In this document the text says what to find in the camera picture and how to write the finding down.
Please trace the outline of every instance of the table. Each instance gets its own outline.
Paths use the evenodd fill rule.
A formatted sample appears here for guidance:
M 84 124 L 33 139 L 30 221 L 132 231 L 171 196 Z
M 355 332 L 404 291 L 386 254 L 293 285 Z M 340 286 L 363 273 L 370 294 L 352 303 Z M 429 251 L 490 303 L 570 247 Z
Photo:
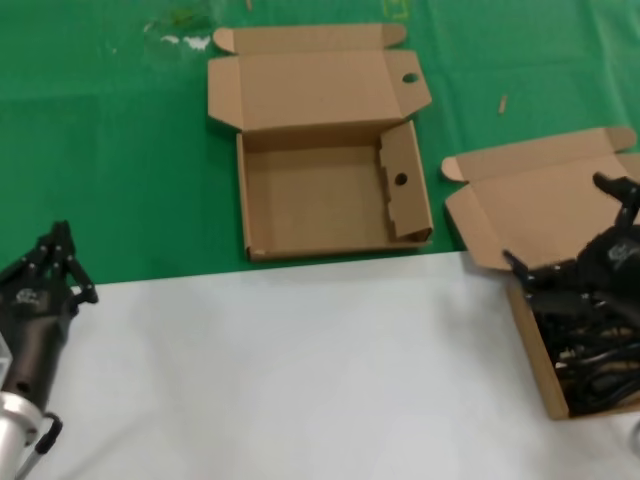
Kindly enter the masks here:
M 638 415 L 547 419 L 503 287 L 457 253 L 100 286 L 33 480 L 637 478 Z
M 221 53 L 184 41 L 221 25 L 406 24 L 434 99 L 415 118 L 435 222 L 421 253 L 461 249 L 443 209 L 458 188 L 439 174 L 443 158 L 640 125 L 638 8 L 253 0 L 248 12 L 244 0 L 3 0 L 0 265 L 66 218 L 99 283 L 255 268 L 242 248 L 232 132 L 206 122 L 206 62 Z

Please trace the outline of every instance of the box lid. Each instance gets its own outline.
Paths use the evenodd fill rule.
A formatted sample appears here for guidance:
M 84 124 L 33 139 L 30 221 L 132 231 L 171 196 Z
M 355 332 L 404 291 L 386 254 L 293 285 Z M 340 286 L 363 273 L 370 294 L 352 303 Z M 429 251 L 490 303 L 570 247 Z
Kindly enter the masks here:
M 395 24 L 218 29 L 237 56 L 208 65 L 209 115 L 238 129 L 398 123 L 431 103 Z
M 508 269 L 502 250 L 530 268 L 575 257 L 613 225 L 619 204 L 593 185 L 593 174 L 640 178 L 636 135 L 598 128 L 446 158 L 443 174 L 467 185 L 446 201 L 474 261 Z

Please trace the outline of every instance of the box hole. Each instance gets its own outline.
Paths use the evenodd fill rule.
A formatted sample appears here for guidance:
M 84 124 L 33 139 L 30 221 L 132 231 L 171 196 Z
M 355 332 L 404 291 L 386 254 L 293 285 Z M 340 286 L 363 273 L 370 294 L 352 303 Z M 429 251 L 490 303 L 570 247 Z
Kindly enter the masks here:
M 399 187 L 406 184 L 407 180 L 408 178 L 406 173 L 399 173 L 398 175 L 396 175 L 396 185 L 398 185 Z
M 402 77 L 402 81 L 404 83 L 415 83 L 420 79 L 417 73 L 407 73 L 404 77 Z

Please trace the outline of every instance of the small wooden stick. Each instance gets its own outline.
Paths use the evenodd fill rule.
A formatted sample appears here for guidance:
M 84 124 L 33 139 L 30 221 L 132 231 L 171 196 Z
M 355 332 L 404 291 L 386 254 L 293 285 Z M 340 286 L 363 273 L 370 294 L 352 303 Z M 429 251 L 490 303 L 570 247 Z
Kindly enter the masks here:
M 498 115 L 504 115 L 505 110 L 507 109 L 507 96 L 503 95 L 500 99 L 500 107 L 498 108 Z

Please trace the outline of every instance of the cardboard box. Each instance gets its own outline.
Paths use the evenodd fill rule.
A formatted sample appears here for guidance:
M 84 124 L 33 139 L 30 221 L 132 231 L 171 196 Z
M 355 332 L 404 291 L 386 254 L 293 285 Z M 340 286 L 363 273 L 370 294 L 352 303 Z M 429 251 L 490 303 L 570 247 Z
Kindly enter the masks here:
M 605 415 L 613 415 L 617 413 L 634 412 L 640 410 L 640 398 L 637 395 L 627 399 L 625 405 L 619 406 L 612 410 L 593 415 L 581 415 L 572 417 L 569 412 L 569 406 L 565 400 L 564 393 L 560 381 L 556 376 L 553 363 L 547 354 L 547 349 L 538 330 L 536 319 L 533 312 L 529 308 L 520 287 L 512 284 L 507 288 L 507 295 L 513 318 L 520 332 L 522 343 L 529 357 L 529 363 L 533 370 L 533 376 L 538 384 L 540 396 L 544 402 L 544 406 L 552 420 L 566 420 L 569 418 L 591 418 L 602 417 Z
M 629 128 L 598 128 L 446 158 L 444 175 L 467 184 L 446 206 L 475 263 L 507 270 L 504 249 L 532 269 L 575 258 L 620 208 L 593 174 L 640 179 L 640 155 L 618 153 L 635 142 Z M 508 295 L 549 416 L 569 418 L 533 312 L 518 287 Z M 639 409 L 636 400 L 606 414 Z
M 431 103 L 402 25 L 216 30 L 209 115 L 241 131 L 252 260 L 416 248 L 432 231 L 406 117 Z

